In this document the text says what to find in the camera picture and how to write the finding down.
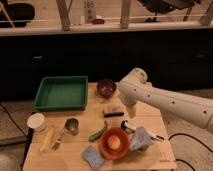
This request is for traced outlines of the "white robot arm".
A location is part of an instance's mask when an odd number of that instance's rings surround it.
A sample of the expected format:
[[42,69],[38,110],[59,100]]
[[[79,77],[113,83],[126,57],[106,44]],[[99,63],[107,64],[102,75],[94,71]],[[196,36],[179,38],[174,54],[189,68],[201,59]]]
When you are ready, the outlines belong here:
[[213,99],[155,88],[147,79],[144,70],[134,68],[117,83],[120,99],[125,106],[144,102],[213,134]]

